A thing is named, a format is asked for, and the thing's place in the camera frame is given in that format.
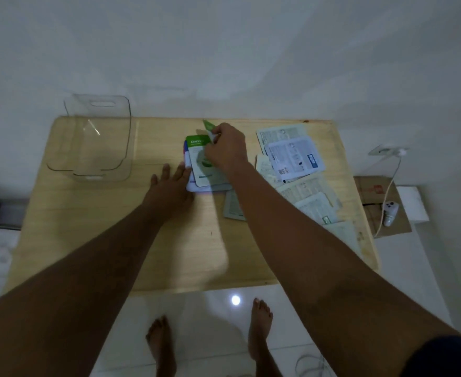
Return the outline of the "person's left hand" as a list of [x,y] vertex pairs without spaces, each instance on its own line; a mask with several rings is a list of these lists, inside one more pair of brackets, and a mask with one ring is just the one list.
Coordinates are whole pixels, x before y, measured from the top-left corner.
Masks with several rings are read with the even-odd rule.
[[180,162],[175,170],[164,164],[158,176],[158,185],[149,189],[141,204],[141,209],[149,223],[162,225],[173,215],[188,209],[194,193],[187,190],[192,169]]

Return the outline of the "person's right hand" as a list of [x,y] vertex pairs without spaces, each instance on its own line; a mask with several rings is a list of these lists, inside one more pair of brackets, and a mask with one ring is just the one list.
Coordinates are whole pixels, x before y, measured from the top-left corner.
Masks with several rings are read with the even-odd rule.
[[234,126],[226,122],[220,125],[227,125],[227,129],[216,144],[207,144],[204,151],[210,162],[231,179],[248,164],[246,138]]

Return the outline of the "small green sachet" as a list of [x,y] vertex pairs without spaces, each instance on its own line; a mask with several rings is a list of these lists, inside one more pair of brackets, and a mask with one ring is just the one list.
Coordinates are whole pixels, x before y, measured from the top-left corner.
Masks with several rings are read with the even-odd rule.
[[204,128],[205,128],[206,132],[208,133],[210,142],[214,144],[215,140],[216,140],[216,137],[217,137],[217,134],[215,134],[213,132],[213,130],[215,129],[215,125],[213,123],[211,123],[210,121],[205,120],[205,119],[203,119],[202,121],[203,121]]

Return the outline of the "person's right forearm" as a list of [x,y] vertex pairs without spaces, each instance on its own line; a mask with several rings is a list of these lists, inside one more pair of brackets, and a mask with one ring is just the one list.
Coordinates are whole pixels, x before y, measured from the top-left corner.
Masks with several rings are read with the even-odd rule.
[[459,335],[293,207],[251,164],[229,181],[265,261],[337,377],[400,377],[427,341]]

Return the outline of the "person's left forearm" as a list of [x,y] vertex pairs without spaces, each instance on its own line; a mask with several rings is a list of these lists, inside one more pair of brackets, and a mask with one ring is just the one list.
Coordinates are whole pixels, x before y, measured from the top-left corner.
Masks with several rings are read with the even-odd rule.
[[0,297],[0,377],[89,377],[162,225],[143,203]]

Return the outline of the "clear plastic container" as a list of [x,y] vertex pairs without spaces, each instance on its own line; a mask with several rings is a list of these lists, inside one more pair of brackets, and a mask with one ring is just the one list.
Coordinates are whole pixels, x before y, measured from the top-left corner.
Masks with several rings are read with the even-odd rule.
[[47,168],[79,182],[119,182],[131,174],[136,124],[121,95],[72,94],[46,145]]

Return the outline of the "grey-green sachet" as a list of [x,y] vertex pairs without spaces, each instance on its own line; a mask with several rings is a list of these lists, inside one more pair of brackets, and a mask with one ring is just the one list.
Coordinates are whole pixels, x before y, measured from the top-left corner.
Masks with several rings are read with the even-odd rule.
[[232,220],[246,221],[235,190],[226,191],[223,205],[223,217]]

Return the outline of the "pile of white printed sachets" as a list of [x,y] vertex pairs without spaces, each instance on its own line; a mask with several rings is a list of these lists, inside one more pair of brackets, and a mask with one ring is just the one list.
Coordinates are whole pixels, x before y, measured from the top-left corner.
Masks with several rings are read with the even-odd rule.
[[303,124],[257,130],[259,174],[303,214],[363,258],[354,224],[337,215],[342,203],[322,174],[326,166]]

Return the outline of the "person's left foot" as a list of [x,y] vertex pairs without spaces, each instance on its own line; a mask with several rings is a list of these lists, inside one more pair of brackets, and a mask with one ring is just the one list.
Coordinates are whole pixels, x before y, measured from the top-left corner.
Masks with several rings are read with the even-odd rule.
[[175,377],[177,362],[171,327],[165,315],[154,320],[146,336],[156,366],[156,377]]

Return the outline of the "person's foot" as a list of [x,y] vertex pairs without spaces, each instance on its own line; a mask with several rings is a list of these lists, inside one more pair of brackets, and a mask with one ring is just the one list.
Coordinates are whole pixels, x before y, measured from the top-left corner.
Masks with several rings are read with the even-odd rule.
[[267,345],[273,312],[264,300],[252,303],[251,324],[248,331],[248,353],[256,365],[256,377],[283,377]]
[[156,377],[175,377],[177,362],[171,327],[165,315],[154,320],[146,336],[156,366]]

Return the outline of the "brown cardboard sheet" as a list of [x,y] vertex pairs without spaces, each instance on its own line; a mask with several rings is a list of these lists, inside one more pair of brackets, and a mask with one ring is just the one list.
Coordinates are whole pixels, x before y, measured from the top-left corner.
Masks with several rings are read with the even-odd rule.
[[[361,203],[374,238],[383,238],[412,231],[411,224],[403,209],[397,186],[389,177],[355,176],[354,181]],[[398,202],[400,208],[390,227],[384,227],[382,206],[385,202]]]

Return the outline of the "person's right foot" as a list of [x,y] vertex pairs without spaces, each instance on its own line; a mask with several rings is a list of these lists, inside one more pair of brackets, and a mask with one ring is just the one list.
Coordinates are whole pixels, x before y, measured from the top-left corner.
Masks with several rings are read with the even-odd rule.
[[256,377],[283,377],[267,345],[273,312],[264,300],[252,303],[251,324],[248,331],[248,353],[256,365]]

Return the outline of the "white handheld device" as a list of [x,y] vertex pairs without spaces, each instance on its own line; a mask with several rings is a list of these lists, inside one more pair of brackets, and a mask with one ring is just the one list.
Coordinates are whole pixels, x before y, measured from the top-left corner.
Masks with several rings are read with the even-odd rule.
[[382,223],[384,227],[390,227],[397,217],[398,210],[400,205],[398,202],[390,201],[385,202],[382,206],[383,220]]

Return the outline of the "white box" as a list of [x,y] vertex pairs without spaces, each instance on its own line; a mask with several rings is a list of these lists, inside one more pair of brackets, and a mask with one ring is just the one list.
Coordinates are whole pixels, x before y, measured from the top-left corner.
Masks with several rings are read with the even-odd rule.
[[411,224],[430,221],[425,205],[417,186],[397,186],[403,209]]

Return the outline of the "dark blue shorts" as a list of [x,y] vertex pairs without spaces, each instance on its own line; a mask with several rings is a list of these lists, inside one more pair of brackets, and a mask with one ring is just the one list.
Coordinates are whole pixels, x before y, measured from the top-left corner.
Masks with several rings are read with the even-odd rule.
[[461,336],[427,341],[412,354],[400,377],[461,377]]

